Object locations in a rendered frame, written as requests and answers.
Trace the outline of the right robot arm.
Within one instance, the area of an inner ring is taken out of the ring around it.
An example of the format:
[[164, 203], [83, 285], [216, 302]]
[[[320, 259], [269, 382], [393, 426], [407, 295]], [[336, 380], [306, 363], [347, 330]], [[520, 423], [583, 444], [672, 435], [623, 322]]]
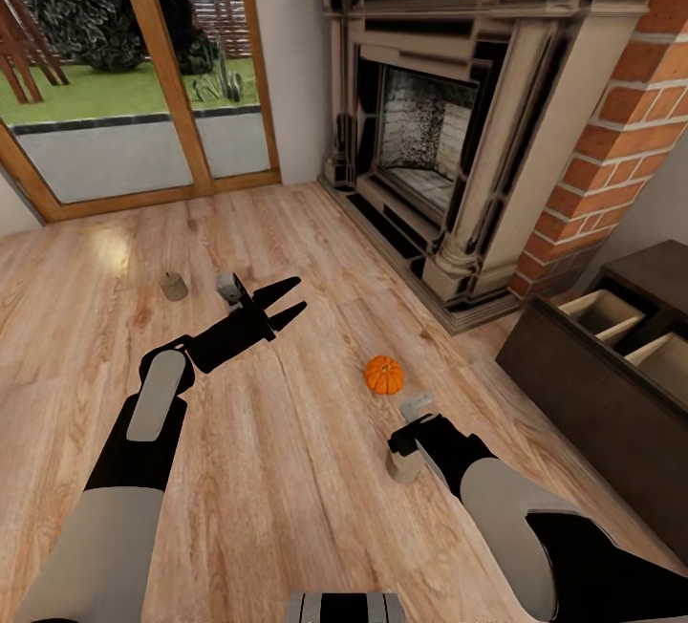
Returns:
[[523, 609], [540, 623], [688, 623], [688, 578], [624, 551], [593, 517], [498, 460], [422, 393], [388, 441], [415, 451], [458, 497]]

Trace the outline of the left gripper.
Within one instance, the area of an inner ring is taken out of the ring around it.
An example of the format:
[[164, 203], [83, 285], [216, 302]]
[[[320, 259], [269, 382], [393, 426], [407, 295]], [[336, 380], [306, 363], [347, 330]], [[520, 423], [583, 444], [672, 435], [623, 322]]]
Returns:
[[242, 308], [210, 327], [215, 343], [221, 347], [221, 353], [225, 354], [227, 359], [233, 358], [261, 339], [267, 339], [269, 342], [275, 339], [276, 336], [272, 330], [281, 332], [307, 307], [307, 303], [301, 302], [270, 318], [264, 310], [300, 283], [301, 279], [298, 276], [292, 276], [255, 291], [252, 298], [248, 293], [242, 295], [240, 297]]

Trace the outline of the pumpkin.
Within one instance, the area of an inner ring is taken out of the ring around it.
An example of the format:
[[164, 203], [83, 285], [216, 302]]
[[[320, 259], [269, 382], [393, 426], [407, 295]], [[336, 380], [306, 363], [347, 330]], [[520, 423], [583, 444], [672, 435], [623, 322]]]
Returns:
[[403, 387], [404, 372], [391, 357], [379, 355], [367, 363], [367, 386], [380, 395], [393, 395]]

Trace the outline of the robot trunk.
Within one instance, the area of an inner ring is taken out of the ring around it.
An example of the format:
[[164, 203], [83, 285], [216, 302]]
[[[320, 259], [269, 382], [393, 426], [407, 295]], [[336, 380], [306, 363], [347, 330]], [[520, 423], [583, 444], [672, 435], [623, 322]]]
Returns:
[[281, 623], [407, 623], [396, 593], [293, 593]]

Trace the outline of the pillar candle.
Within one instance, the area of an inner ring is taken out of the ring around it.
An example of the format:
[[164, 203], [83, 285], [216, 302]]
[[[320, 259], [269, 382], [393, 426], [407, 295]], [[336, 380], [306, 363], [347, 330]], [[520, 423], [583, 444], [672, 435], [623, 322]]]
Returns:
[[405, 458], [400, 454], [400, 452], [393, 454], [392, 450], [389, 449], [386, 458], [386, 469], [388, 474], [397, 483], [412, 483], [423, 468], [425, 458], [419, 450]]
[[177, 272], [167, 272], [159, 279], [159, 285], [168, 301], [180, 301], [188, 295], [188, 289]]

